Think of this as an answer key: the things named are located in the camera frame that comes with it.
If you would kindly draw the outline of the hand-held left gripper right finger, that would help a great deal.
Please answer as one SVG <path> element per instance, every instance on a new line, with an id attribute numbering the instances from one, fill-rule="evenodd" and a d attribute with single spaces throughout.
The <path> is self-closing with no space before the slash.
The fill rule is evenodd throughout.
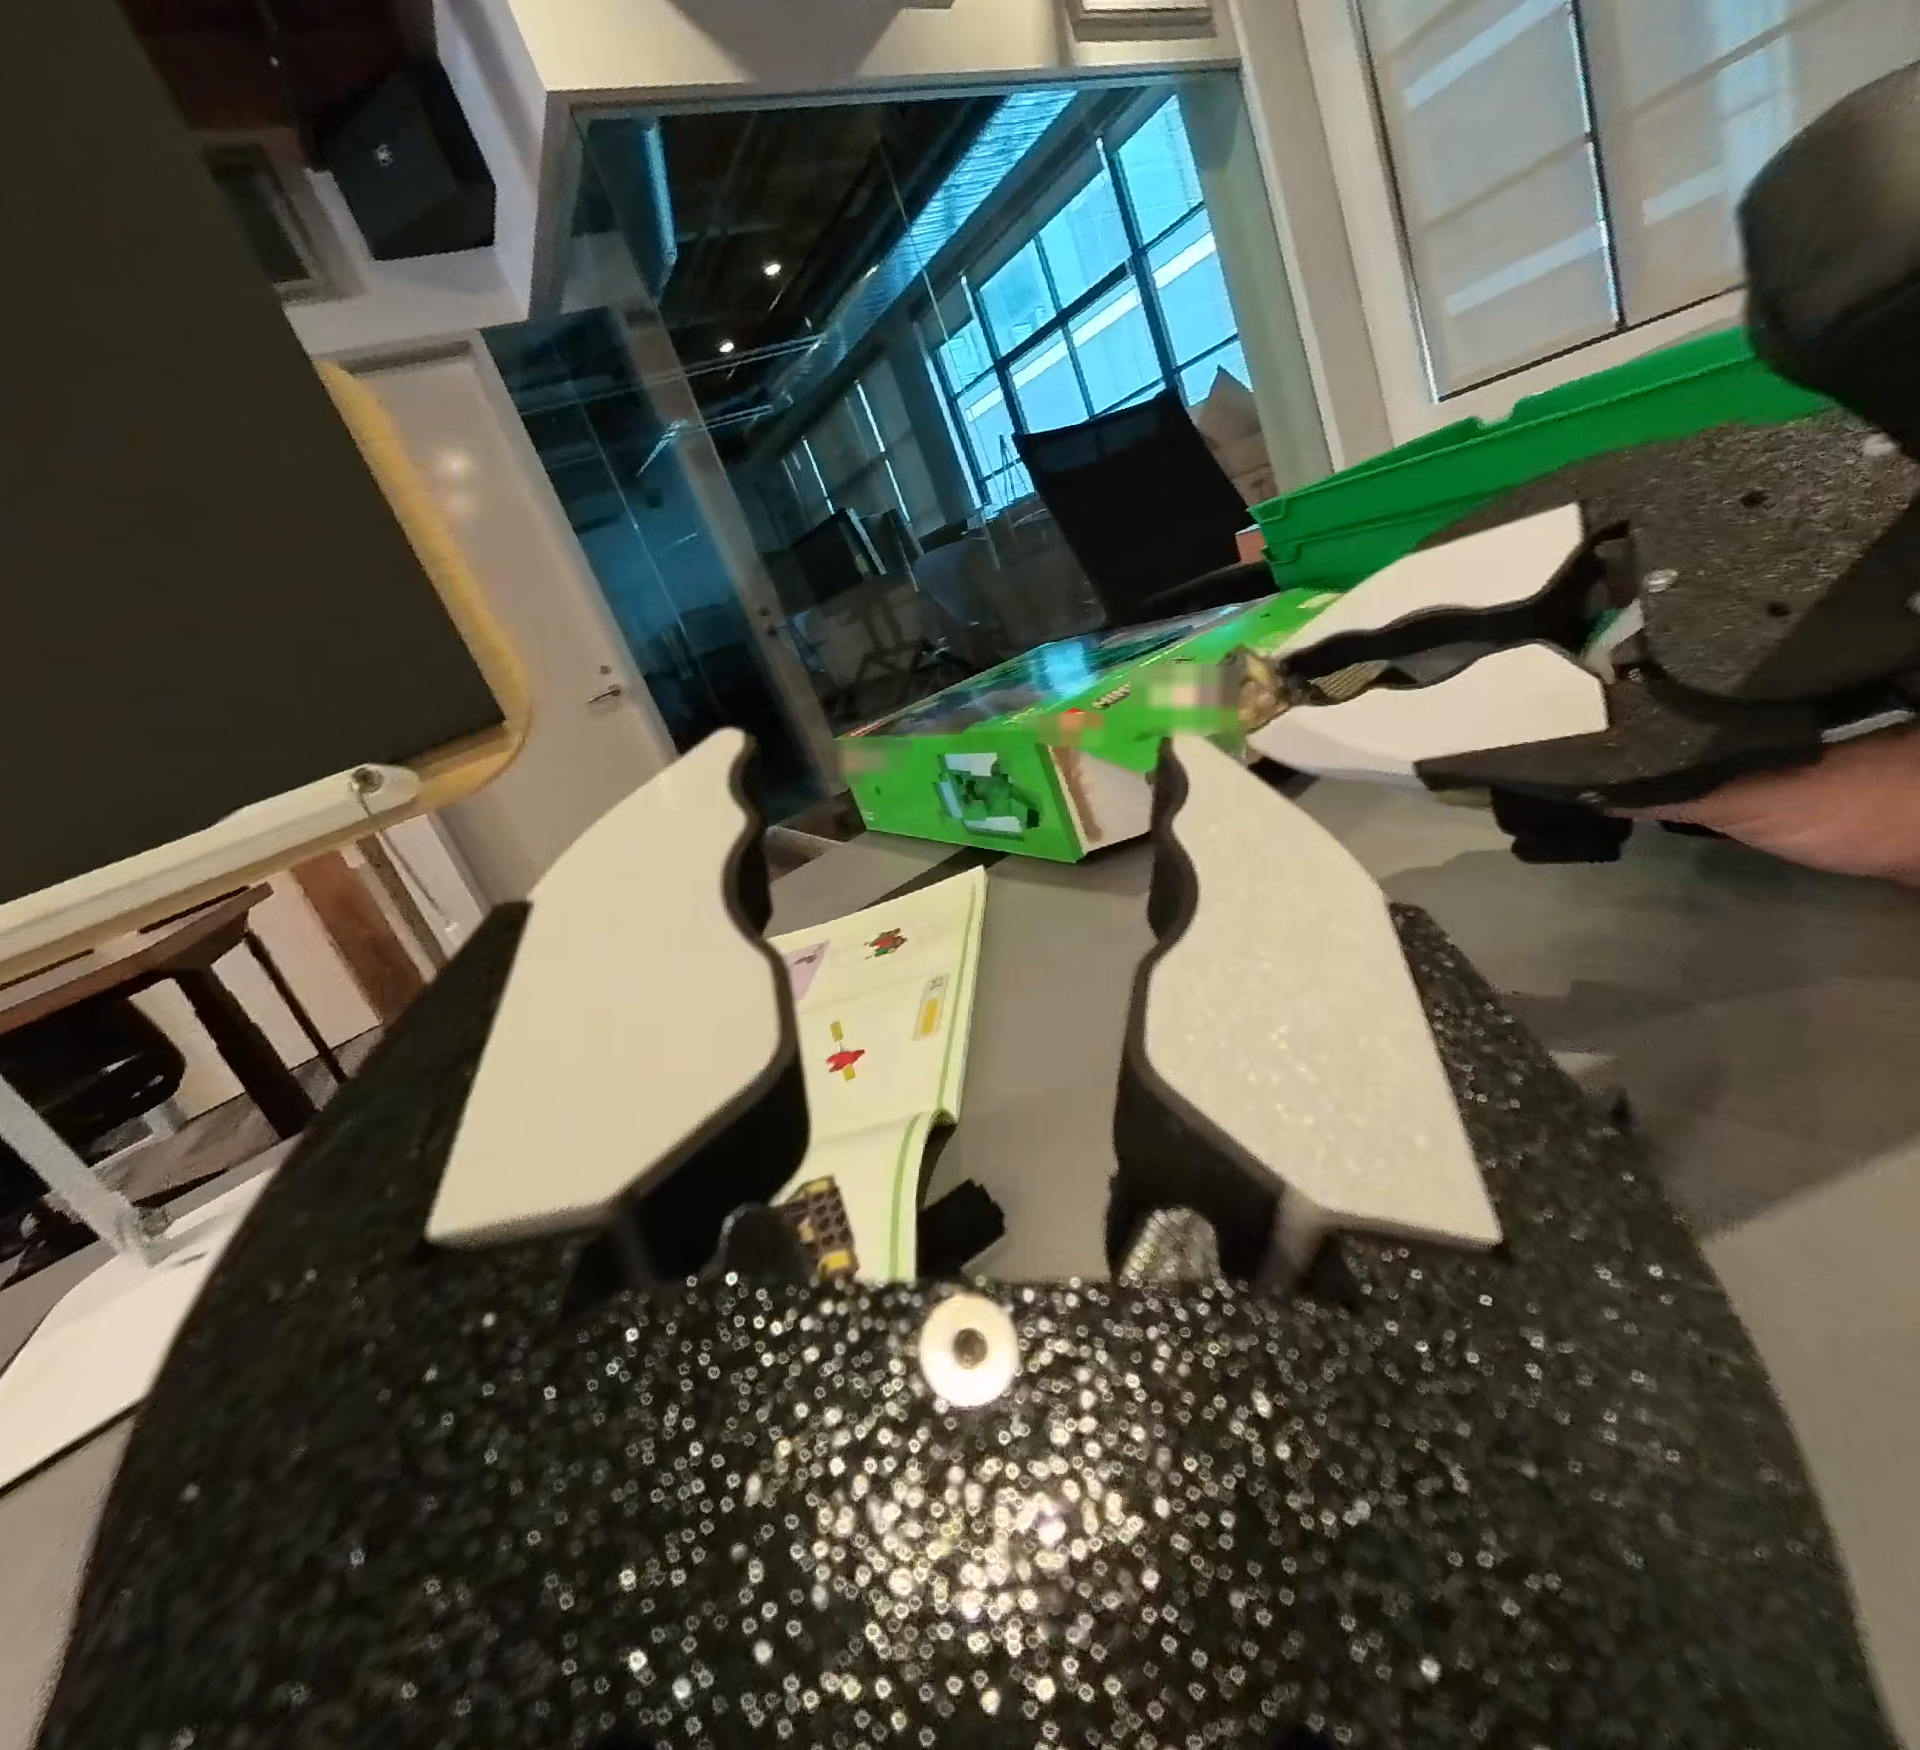
<path id="1" fill-rule="evenodd" d="M 1392 909 L 1205 738 L 1154 770 L 1118 1074 L 1118 1280 L 1304 1290 L 1365 1241 L 1483 1267 L 1504 1227 Z"/>

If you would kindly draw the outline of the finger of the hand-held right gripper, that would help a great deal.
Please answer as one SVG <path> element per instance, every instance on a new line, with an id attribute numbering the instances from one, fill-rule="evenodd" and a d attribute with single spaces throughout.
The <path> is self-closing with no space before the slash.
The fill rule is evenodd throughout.
<path id="1" fill-rule="evenodd" d="M 1579 501 L 1431 543 L 1336 596 L 1277 661 L 1392 661 L 1526 641 L 1587 543 Z"/>
<path id="2" fill-rule="evenodd" d="M 1291 704 L 1246 747 L 1308 778 L 1418 778 L 1418 766 L 1609 729 L 1605 683 L 1548 641 L 1474 658 L 1450 679 Z"/>

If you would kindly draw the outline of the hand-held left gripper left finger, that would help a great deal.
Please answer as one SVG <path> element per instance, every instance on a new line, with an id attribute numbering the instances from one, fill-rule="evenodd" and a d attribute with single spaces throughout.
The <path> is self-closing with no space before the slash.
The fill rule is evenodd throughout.
<path id="1" fill-rule="evenodd" d="M 537 882 L 425 1241 L 714 1253 L 773 1204 L 808 1108 L 769 916 L 757 747 L 711 729 Z"/>

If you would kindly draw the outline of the yellow brick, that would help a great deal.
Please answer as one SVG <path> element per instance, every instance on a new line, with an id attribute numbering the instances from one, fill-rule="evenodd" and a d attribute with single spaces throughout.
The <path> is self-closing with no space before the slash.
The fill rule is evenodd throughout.
<path id="1" fill-rule="evenodd" d="M 1294 704 L 1334 704 L 1314 679 L 1291 679 L 1283 661 L 1235 650 L 1230 658 L 1230 698 L 1241 729 L 1258 729 Z"/>

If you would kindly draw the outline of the grey desk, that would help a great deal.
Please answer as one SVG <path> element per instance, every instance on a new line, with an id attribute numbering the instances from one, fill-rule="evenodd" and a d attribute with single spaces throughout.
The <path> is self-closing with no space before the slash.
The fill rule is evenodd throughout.
<path id="1" fill-rule="evenodd" d="M 1521 866 L 1486 818 L 1303 791 L 1424 906 L 1562 1066 L 1623 1091 L 1791 1414 L 1917 1747 L 1917 894 L 1643 832 L 1617 866 Z M 991 1267 L 1098 1267 L 1092 1162 L 1144 854 L 991 867 L 977 1046 L 935 1185 L 985 1181 Z"/>

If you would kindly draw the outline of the person's right hand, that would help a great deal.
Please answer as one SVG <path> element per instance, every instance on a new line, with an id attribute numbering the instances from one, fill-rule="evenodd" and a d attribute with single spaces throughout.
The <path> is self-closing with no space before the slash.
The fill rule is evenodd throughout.
<path id="1" fill-rule="evenodd" d="M 1815 763 L 1651 807 L 1782 862 L 1917 889 L 1917 724 L 1852 738 Z"/>

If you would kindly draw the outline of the green plastic crate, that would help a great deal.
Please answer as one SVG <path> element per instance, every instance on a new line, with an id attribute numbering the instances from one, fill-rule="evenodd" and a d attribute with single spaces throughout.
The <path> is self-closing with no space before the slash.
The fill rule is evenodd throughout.
<path id="1" fill-rule="evenodd" d="M 1787 422 L 1833 401 L 1722 329 L 1466 416 L 1251 508 L 1277 586 L 1356 586 L 1483 501 L 1617 449 L 1731 422 Z"/>

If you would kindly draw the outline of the open instruction booklet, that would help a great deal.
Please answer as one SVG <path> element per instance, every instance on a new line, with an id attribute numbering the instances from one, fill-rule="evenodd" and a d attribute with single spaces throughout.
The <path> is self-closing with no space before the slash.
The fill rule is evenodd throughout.
<path id="1" fill-rule="evenodd" d="M 931 1167 L 963 1115 L 988 874 L 970 867 L 774 948 L 808 1138 L 782 1188 L 826 1277 L 909 1281 Z"/>

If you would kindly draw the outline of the black mesh office chair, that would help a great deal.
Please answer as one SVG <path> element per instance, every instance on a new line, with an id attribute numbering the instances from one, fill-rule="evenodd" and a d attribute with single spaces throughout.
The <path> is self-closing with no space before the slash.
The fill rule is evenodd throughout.
<path id="1" fill-rule="evenodd" d="M 1177 390 L 1073 427 L 1023 430 L 1014 443 L 1105 628 L 1133 630 L 1277 593 L 1262 562 L 1240 557 L 1248 504 Z"/>

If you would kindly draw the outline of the green cardboard toy box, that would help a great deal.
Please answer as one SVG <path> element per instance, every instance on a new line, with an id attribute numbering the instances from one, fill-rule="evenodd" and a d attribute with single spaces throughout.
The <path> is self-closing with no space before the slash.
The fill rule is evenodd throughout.
<path id="1" fill-rule="evenodd" d="M 1080 862 L 1151 827 L 1171 738 L 1248 763 L 1281 710 L 1272 658 L 1336 600 L 1254 603 L 1036 644 L 836 741 L 870 832 Z"/>

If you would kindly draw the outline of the white cabinet door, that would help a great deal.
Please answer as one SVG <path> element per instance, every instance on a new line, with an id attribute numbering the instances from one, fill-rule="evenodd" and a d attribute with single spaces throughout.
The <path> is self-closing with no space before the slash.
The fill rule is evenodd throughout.
<path id="1" fill-rule="evenodd" d="M 679 758 L 561 499 L 477 333 L 334 359 L 405 443 L 532 690 L 532 726 L 493 787 L 445 818 L 493 899 L 532 882 L 619 798 Z"/>

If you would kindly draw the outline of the dark wooden side table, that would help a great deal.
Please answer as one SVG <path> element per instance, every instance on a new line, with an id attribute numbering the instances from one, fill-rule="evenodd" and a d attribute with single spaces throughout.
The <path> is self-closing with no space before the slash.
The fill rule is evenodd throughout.
<path id="1" fill-rule="evenodd" d="M 270 923 L 287 923 L 287 894 L 254 882 L 226 897 L 163 916 L 134 930 L 98 941 L 65 955 L 42 954 L 42 962 L 4 984 L 4 1033 L 15 1033 L 98 998 L 140 998 L 170 984 L 184 999 L 203 1041 L 232 1073 L 237 1091 L 268 1120 L 276 1138 L 298 1138 L 318 1115 L 318 1101 L 302 1080 L 302 1063 L 318 1063 L 327 1078 L 347 1078 L 340 1041 L 306 1007 L 276 955 Z M 222 974 L 230 955 L 243 955 L 268 993 L 276 998 L 305 1052 L 287 1056 L 248 998 Z"/>

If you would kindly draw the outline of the large window with blinds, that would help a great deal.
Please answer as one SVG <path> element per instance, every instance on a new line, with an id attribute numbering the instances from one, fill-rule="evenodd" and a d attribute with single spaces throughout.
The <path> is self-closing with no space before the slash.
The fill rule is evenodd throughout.
<path id="1" fill-rule="evenodd" d="M 1917 0 L 1350 10 L 1444 398 L 1734 292 L 1760 165 L 1917 56 Z"/>

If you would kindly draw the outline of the black speaker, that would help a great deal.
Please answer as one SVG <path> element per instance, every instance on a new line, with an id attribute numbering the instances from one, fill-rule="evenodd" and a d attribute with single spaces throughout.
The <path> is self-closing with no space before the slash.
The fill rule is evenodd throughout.
<path id="1" fill-rule="evenodd" d="M 318 149 L 376 263 L 493 246 L 497 181 L 440 62 L 411 56 L 334 105 Z"/>

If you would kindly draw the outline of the dark panel yellow frame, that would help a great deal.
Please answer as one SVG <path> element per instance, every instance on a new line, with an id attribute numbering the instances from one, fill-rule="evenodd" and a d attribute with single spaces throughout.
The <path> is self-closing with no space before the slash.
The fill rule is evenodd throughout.
<path id="1" fill-rule="evenodd" d="M 370 390 L 324 371 L 115 0 L 4 0 L 4 902 L 354 770 L 501 770 L 527 683 Z"/>

